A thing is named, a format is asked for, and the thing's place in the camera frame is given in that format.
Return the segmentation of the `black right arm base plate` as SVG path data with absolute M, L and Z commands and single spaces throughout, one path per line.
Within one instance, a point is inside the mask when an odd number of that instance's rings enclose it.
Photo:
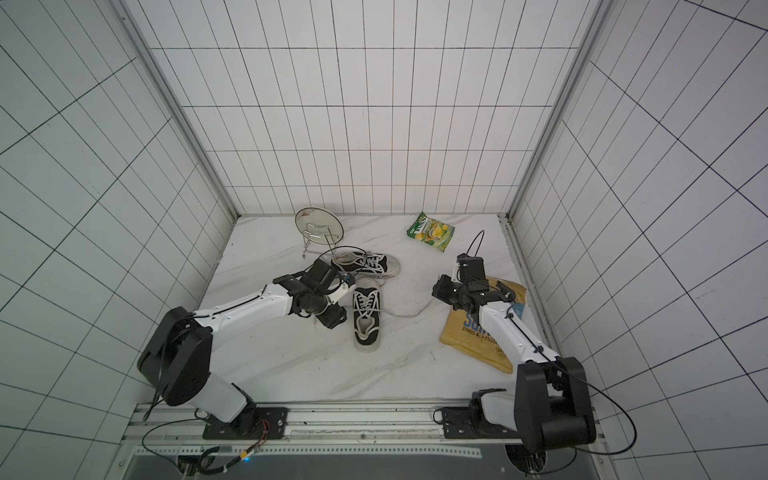
M 475 407 L 442 407 L 432 417 L 449 440 L 520 439 L 516 431 L 486 421 Z

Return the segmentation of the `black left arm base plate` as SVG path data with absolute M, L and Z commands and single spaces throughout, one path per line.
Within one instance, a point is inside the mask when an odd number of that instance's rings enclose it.
M 245 441 L 282 439 L 290 410 L 285 407 L 246 406 L 229 423 L 210 415 L 202 438 L 210 441 Z

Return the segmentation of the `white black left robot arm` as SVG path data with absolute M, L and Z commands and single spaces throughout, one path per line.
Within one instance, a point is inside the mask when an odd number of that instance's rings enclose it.
M 210 309 L 168 311 L 137 360 L 137 369 L 154 389 L 152 403 L 189 404 L 240 430 L 255 422 L 255 402 L 234 384 L 212 372 L 213 352 L 248 330 L 297 315 L 314 318 L 328 329 L 346 321 L 340 305 L 355 280 L 317 259 L 307 269 Z

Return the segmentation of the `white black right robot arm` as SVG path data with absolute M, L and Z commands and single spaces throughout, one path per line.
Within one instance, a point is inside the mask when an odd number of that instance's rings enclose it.
M 582 364 L 547 347 L 514 311 L 516 293 L 491 285 L 484 260 L 462 253 L 453 273 L 441 276 L 434 298 L 463 311 L 490 334 L 515 365 L 515 385 L 472 394 L 466 408 L 441 411 L 448 438 L 519 439 L 531 453 L 588 445 L 597 430 Z

